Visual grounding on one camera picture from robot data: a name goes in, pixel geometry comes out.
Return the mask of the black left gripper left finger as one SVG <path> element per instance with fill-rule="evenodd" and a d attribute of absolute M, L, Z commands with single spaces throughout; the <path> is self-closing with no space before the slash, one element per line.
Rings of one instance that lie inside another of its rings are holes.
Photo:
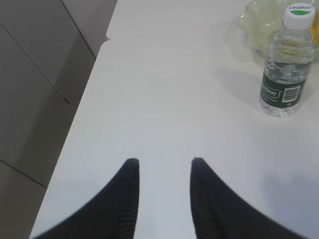
<path fill-rule="evenodd" d="M 132 239 L 139 208 L 139 160 L 128 159 L 110 182 L 39 239 Z"/>

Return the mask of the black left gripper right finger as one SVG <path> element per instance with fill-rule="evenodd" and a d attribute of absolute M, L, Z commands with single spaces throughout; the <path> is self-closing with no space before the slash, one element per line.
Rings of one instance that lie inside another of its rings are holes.
<path fill-rule="evenodd" d="M 191 162 L 190 207 L 198 239 L 301 239 L 237 195 L 207 164 Z"/>

